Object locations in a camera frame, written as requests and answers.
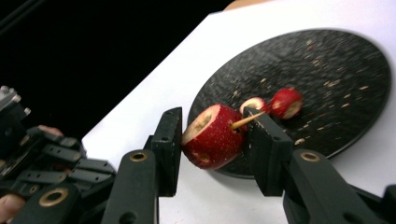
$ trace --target black background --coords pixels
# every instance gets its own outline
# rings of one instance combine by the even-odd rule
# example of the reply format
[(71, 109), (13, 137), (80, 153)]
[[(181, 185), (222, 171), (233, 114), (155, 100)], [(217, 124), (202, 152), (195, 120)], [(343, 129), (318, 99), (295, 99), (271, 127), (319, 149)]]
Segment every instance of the black background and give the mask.
[(0, 85), (32, 109), (27, 128), (45, 124), (82, 138), (231, 2), (47, 0), (0, 35)]

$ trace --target round black tray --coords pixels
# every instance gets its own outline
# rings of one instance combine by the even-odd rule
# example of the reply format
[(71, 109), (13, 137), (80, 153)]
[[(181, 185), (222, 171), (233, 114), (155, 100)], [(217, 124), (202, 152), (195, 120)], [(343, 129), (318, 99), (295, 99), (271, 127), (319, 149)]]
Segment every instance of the round black tray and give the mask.
[[(390, 92), (389, 64), (381, 50), (360, 35), (341, 30), (304, 30), (265, 40), (233, 57), (198, 92), (188, 124), (207, 107), (235, 110), (252, 96), (270, 101), (285, 87), (304, 97), (301, 113), (273, 118), (295, 142), (330, 158), (374, 124)], [(243, 155), (218, 169), (252, 178)]]

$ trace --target speckled plate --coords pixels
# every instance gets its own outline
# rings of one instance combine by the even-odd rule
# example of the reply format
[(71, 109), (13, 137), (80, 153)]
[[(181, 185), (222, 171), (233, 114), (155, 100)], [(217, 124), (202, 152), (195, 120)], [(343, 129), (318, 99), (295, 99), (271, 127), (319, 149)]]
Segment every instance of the speckled plate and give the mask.
[[(304, 30), (265, 40), (233, 57), (198, 92), (188, 117), (210, 105), (239, 109), (252, 96), (268, 102), (280, 89), (304, 96), (301, 113), (274, 121), (296, 148), (330, 158), (362, 137), (383, 110), (391, 74), (381, 50), (367, 38), (340, 30)], [(243, 155), (218, 169), (251, 178)]]

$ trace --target apple skin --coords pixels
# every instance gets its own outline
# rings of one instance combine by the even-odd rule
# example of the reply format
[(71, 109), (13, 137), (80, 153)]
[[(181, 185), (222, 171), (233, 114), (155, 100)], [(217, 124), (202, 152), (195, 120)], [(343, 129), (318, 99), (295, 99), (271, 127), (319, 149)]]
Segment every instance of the apple skin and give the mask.
[(294, 88), (279, 90), (270, 103), (271, 114), (280, 119), (291, 119), (303, 107), (303, 96)]
[(239, 107), (239, 112), (241, 112), (241, 114), (244, 114), (245, 106), (263, 111), (266, 114), (270, 114), (269, 105), (265, 102), (264, 99), (262, 99), (261, 97), (258, 97), (258, 96), (249, 98), (244, 103), (241, 104), (241, 106)]
[(215, 104), (204, 110), (181, 137), (184, 155), (195, 166), (216, 170), (242, 152), (245, 132), (230, 125), (242, 115), (227, 105)]

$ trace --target apple flesh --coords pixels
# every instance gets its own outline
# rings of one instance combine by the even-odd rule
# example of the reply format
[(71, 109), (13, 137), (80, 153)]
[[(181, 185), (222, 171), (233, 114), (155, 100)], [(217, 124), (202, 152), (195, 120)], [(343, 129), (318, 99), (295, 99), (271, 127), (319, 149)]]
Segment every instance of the apple flesh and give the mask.
[(257, 96), (252, 97), (250, 99), (247, 99), (244, 103), (242, 103), (241, 106), (239, 107), (239, 112), (241, 112), (241, 114), (244, 114), (245, 106), (250, 108), (255, 108), (267, 114), (270, 113), (270, 108), (268, 104), (261, 97), (257, 97)]
[(216, 170), (242, 151), (245, 132), (230, 126), (242, 115), (227, 105), (215, 104), (204, 110), (181, 137), (184, 155), (195, 166)]
[(271, 113), (280, 119), (291, 119), (303, 107), (303, 96), (294, 88), (279, 90), (271, 100)]

